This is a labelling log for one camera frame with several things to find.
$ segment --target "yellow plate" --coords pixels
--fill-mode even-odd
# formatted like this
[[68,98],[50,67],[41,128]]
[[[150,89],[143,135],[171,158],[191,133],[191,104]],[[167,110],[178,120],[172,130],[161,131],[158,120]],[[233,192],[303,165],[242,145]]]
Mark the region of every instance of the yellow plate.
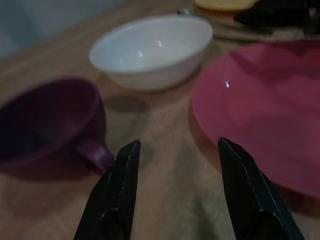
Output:
[[241,11],[251,8],[256,0],[195,0],[204,9],[218,11]]

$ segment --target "white bowl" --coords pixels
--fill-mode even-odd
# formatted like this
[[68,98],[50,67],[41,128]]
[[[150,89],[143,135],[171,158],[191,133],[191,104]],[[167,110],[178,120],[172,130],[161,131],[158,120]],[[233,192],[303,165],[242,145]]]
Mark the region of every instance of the white bowl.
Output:
[[212,36],[211,25],[196,16],[148,17],[101,37],[89,57],[96,68],[123,87],[163,90],[197,68]]

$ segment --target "cup handle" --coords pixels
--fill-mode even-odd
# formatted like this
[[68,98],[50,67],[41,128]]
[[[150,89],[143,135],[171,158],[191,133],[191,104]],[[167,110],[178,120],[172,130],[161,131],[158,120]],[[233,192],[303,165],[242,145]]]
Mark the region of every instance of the cup handle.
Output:
[[105,145],[97,144],[91,140],[83,141],[78,146],[77,152],[90,160],[102,173],[104,173],[115,162],[115,156]]

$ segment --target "red plate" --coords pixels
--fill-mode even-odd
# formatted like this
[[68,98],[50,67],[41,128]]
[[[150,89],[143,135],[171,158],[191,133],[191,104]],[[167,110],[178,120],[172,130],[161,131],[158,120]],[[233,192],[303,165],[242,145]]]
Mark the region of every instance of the red plate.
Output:
[[214,143],[234,141],[274,183],[320,198],[320,42],[233,51],[203,71],[192,98]]

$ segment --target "utensil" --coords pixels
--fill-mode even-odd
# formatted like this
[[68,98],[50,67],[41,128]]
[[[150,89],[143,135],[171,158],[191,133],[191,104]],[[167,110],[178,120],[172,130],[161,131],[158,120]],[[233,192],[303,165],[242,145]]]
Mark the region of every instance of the utensil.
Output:
[[74,240],[129,240],[133,224],[141,144],[123,147],[94,186]]
[[242,26],[236,26],[236,25],[231,25],[231,24],[227,24],[227,23],[222,23],[219,21],[214,21],[212,19],[207,19],[205,16],[203,16],[201,14],[196,14],[192,10],[186,9],[186,8],[178,8],[176,13],[179,15],[196,16],[196,17],[204,18],[209,23],[213,24],[213,26],[231,29],[234,31],[240,31],[240,32],[245,32],[245,33],[250,33],[250,34],[258,34],[258,35],[272,35],[273,34],[273,31],[269,30],[269,29],[260,29],[260,28],[246,27],[246,26],[242,27]]
[[246,26],[304,28],[320,3],[309,0],[260,0],[234,19]]
[[241,146],[221,137],[223,188],[237,240],[304,240],[280,193]]
[[181,83],[197,68],[212,36],[211,25],[199,17],[153,16],[102,36],[89,56],[115,83],[159,91]]
[[320,198],[320,42],[257,43],[213,62],[195,83],[211,141],[243,146],[274,183]]
[[[240,146],[220,138],[223,187],[237,240],[303,240],[281,195]],[[140,142],[123,147],[93,188],[74,240],[130,240]]]
[[28,180],[79,178],[114,162],[97,87],[64,78],[0,109],[0,172]]

